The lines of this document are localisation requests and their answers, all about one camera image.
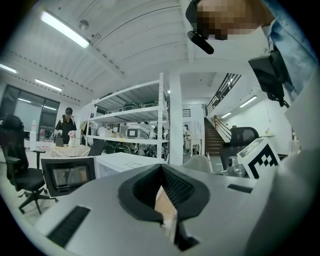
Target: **white cloth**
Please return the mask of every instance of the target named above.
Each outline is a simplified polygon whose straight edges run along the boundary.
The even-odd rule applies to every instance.
[[[89,154],[90,147],[84,145],[68,146],[52,146],[50,155],[53,158],[69,158],[69,157],[86,157]]]

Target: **stairs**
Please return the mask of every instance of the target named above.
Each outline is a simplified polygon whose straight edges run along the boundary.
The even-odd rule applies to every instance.
[[[208,152],[210,156],[220,156],[219,149],[220,146],[225,143],[225,141],[206,118],[204,119],[204,129],[205,152]]]

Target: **white pillar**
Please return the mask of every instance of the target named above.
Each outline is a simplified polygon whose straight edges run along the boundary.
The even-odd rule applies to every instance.
[[[170,72],[170,164],[183,163],[183,117],[180,72]]]

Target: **monitor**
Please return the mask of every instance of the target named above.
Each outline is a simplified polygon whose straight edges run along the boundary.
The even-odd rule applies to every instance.
[[[41,164],[51,197],[68,195],[96,179],[93,157],[43,158]]]

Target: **white box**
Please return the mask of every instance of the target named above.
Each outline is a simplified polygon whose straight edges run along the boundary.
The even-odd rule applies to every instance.
[[[275,168],[280,158],[268,138],[257,138],[238,154],[239,164],[243,164],[250,179],[258,179],[263,172]]]
[[[112,136],[112,129],[111,128],[99,128],[99,136],[111,137]]]

